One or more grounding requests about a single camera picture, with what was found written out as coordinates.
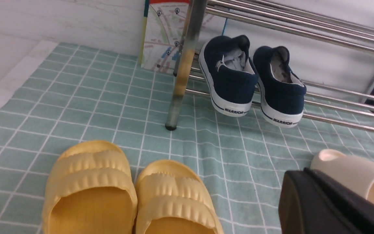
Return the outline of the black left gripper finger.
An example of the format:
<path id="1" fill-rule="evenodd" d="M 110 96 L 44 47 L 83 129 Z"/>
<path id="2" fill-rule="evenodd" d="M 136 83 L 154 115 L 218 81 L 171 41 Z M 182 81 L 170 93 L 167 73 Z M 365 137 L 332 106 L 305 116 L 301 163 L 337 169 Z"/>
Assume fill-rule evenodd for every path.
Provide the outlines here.
<path id="1" fill-rule="evenodd" d="M 374 234 L 374 204 L 316 169 L 285 172 L 279 219 L 283 234 Z"/>

